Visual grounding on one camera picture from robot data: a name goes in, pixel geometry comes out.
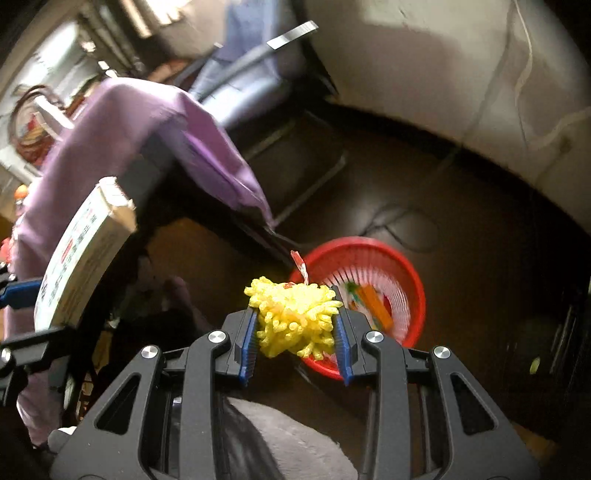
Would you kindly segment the round embroidered wooden screen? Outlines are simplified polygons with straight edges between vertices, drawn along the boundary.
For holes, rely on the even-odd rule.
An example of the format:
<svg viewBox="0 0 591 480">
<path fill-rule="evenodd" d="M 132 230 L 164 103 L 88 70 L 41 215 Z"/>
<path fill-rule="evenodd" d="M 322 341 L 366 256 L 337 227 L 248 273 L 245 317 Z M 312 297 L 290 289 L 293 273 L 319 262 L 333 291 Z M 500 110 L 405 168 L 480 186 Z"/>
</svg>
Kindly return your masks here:
<svg viewBox="0 0 591 480">
<path fill-rule="evenodd" d="M 60 133 L 68 127 L 72 108 L 48 86 L 29 88 L 17 101 L 8 124 L 9 141 L 28 163 L 40 167 Z"/>
</svg>

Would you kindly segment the purple printed tablecloth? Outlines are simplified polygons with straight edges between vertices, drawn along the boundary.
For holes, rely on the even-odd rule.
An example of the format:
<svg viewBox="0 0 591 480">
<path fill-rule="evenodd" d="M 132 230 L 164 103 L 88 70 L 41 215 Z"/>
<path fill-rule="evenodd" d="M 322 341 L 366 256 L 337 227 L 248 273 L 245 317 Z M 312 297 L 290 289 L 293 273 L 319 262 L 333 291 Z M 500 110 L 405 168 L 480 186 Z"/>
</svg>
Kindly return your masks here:
<svg viewBox="0 0 591 480">
<path fill-rule="evenodd" d="M 15 225 L 13 271 L 39 287 L 8 310 L 9 337 L 78 325 L 136 230 L 139 206 L 174 166 L 225 206 L 273 221 L 228 133 L 186 92 L 131 78 L 104 81 L 51 149 Z"/>
</svg>

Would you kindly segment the orange fruit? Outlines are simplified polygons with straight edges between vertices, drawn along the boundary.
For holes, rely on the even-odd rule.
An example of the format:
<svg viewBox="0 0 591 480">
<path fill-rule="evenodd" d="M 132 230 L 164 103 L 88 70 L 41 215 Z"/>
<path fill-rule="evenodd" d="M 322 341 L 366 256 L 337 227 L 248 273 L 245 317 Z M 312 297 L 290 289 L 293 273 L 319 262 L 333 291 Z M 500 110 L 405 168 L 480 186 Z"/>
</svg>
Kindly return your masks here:
<svg viewBox="0 0 591 480">
<path fill-rule="evenodd" d="M 24 184 L 21 184 L 17 187 L 14 192 L 14 199 L 16 202 L 24 200 L 28 196 L 29 190 L 28 187 Z"/>
</svg>

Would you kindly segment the red white candy wrapper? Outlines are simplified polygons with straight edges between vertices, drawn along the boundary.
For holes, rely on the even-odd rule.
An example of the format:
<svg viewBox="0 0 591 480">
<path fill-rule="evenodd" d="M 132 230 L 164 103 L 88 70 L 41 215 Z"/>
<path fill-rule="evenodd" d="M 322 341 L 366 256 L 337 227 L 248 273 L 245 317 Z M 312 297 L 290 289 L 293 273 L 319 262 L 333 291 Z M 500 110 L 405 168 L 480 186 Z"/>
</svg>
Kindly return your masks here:
<svg viewBox="0 0 591 480">
<path fill-rule="evenodd" d="M 310 282 L 310 278 L 308 278 L 307 265 L 305 265 L 304 259 L 301 258 L 301 254 L 298 253 L 296 250 L 291 250 L 290 257 L 293 259 L 294 265 L 297 267 L 297 271 L 301 274 L 301 278 L 303 278 L 303 283 L 305 285 L 308 285 L 308 282 Z"/>
</svg>

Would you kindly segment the yellow foam fruit net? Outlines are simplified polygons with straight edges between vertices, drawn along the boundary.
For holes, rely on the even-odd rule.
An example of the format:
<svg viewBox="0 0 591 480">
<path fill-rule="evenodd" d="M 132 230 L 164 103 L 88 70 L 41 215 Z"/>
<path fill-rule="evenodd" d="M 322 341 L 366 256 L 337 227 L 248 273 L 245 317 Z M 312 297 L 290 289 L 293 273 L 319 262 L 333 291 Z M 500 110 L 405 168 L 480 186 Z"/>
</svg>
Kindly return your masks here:
<svg viewBox="0 0 591 480">
<path fill-rule="evenodd" d="M 329 287 L 260 277 L 245 287 L 245 295 L 256 310 L 256 338 L 266 357 L 290 352 L 320 361 L 335 353 L 334 319 L 342 302 Z"/>
</svg>

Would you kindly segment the red plastic trash basket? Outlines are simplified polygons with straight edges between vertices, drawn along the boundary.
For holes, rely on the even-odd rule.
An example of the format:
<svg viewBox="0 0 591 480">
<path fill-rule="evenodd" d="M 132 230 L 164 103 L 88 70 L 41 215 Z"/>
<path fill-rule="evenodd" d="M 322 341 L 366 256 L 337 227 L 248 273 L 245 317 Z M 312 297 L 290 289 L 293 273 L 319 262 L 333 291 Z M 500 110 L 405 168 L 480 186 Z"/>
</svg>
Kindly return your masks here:
<svg viewBox="0 0 591 480">
<path fill-rule="evenodd" d="M 421 337 L 425 289 L 412 263 L 376 239 L 342 237 L 304 256 L 308 280 L 334 287 L 346 309 L 366 316 L 370 328 L 407 348 Z"/>
</svg>

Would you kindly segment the green white milk carton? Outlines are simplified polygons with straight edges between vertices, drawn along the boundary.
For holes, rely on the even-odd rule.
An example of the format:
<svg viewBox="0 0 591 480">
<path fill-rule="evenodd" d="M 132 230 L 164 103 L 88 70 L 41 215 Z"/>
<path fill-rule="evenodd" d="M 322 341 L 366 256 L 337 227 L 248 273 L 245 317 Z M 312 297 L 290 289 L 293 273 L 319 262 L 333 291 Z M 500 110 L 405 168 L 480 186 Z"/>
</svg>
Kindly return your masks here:
<svg viewBox="0 0 591 480">
<path fill-rule="evenodd" d="M 366 313 L 366 306 L 359 294 L 359 285 L 355 282 L 346 282 L 346 303 L 348 308 L 358 312 Z"/>
</svg>

